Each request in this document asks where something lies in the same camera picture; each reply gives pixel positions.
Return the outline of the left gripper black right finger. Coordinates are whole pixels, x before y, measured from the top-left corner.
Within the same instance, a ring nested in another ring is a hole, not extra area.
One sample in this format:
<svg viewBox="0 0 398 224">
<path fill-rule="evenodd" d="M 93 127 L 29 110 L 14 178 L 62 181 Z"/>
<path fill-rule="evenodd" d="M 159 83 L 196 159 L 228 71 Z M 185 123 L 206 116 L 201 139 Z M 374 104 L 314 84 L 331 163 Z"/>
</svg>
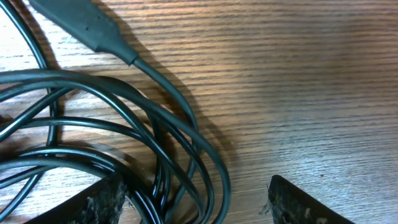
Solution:
<svg viewBox="0 0 398 224">
<path fill-rule="evenodd" d="M 275 224 L 353 224 L 280 175 L 271 178 L 268 204 Z"/>
</svg>

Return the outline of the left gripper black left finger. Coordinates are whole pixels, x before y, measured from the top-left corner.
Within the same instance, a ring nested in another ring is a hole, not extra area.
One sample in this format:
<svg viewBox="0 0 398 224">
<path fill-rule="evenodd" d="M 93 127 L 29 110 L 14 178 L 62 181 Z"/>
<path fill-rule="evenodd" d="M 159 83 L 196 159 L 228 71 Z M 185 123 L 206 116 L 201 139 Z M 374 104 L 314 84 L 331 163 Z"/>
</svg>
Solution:
<svg viewBox="0 0 398 224">
<path fill-rule="evenodd" d="M 117 224 L 126 192 L 123 178 L 113 174 L 25 224 Z"/>
</svg>

